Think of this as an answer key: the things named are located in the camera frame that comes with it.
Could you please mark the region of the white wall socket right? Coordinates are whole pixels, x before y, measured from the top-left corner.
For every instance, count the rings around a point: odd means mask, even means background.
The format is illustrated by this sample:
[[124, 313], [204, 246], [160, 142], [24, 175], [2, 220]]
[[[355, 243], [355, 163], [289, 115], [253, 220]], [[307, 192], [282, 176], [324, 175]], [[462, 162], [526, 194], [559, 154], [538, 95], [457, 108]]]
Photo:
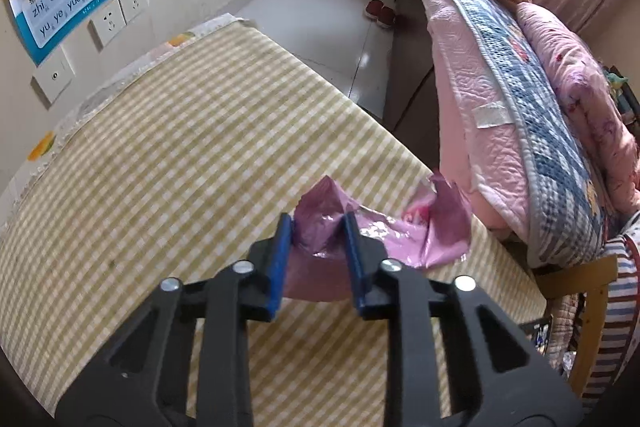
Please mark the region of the white wall socket right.
[[149, 7], [149, 0], [119, 0], [126, 24], [130, 24]]

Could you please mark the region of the white wall socket left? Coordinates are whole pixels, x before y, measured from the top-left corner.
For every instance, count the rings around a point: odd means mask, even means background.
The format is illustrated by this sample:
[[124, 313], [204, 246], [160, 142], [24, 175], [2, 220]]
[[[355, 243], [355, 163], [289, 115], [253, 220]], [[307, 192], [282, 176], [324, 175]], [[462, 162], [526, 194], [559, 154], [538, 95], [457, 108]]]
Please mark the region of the white wall socket left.
[[50, 107], [75, 79], [75, 72], [62, 46], [58, 46], [32, 74], [32, 85], [41, 102]]

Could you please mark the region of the blue plaid quilt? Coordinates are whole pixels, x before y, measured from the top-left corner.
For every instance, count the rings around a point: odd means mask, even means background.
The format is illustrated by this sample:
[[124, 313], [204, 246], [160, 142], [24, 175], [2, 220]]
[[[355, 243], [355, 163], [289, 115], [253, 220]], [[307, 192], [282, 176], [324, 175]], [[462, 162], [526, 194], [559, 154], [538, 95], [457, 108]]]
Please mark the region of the blue plaid quilt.
[[529, 191], [529, 265], [570, 268], [599, 259], [606, 218], [589, 162], [532, 46], [494, 0], [452, 1], [514, 119]]

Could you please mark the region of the pink bed sheet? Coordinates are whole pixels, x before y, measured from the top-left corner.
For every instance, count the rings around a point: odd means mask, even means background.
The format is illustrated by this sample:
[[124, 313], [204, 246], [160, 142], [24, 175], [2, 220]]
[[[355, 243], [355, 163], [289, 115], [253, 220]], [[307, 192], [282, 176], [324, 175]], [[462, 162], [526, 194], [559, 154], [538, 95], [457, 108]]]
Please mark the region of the pink bed sheet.
[[454, 0], [421, 0], [432, 39], [439, 170], [499, 239], [528, 241], [529, 194], [514, 119]]

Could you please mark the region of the red slippers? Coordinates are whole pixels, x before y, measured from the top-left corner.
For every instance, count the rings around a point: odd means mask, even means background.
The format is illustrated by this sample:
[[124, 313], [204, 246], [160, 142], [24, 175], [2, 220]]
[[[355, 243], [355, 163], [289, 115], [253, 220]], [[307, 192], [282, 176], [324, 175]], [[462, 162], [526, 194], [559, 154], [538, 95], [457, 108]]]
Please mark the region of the red slippers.
[[363, 15], [384, 29], [393, 28], [396, 22], [395, 10], [382, 0], [371, 0], [364, 8]]

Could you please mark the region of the white wall socket middle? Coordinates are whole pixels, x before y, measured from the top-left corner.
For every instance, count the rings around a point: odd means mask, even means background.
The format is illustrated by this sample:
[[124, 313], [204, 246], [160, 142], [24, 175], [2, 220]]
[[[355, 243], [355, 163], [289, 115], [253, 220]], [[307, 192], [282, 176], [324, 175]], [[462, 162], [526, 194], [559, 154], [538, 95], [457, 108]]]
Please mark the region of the white wall socket middle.
[[104, 49], [126, 26], [119, 0], [111, 0], [91, 17], [98, 48]]

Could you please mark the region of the white wall socket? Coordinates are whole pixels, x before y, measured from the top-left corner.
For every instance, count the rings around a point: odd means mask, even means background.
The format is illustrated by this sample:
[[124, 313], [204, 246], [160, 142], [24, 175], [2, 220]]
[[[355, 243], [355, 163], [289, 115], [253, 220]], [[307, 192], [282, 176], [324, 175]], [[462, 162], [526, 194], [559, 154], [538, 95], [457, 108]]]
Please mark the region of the white wall socket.
[[50, 107], [75, 79], [75, 72], [62, 46], [58, 46], [32, 74], [32, 85], [41, 102]]
[[126, 24], [130, 24], [149, 7], [149, 0], [119, 0]]
[[111, 0], [91, 17], [98, 48], [104, 49], [126, 26], [119, 0]]

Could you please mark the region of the pink floral duvet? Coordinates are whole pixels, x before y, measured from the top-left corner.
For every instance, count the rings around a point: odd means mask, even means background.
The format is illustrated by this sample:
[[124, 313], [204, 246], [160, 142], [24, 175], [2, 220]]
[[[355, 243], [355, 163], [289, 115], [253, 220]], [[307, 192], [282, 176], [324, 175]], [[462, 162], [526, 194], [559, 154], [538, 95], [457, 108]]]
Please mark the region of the pink floral duvet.
[[516, 20], [534, 49], [563, 113], [603, 172], [613, 207], [639, 210], [639, 150], [610, 95], [610, 84], [588, 46], [554, 14], [522, 2]]

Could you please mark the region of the purple plastic bag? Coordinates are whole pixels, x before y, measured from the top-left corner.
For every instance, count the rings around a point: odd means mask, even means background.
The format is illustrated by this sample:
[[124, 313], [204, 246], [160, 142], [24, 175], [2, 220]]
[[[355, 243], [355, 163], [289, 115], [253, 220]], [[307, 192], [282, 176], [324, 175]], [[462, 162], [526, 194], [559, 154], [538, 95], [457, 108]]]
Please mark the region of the purple plastic bag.
[[434, 173], [416, 186], [399, 217], [366, 207], [324, 176], [293, 212], [294, 231], [283, 295], [332, 303], [350, 296], [342, 220], [352, 212], [360, 234], [382, 242], [387, 256], [429, 270], [449, 265], [469, 251], [472, 209], [454, 182]]

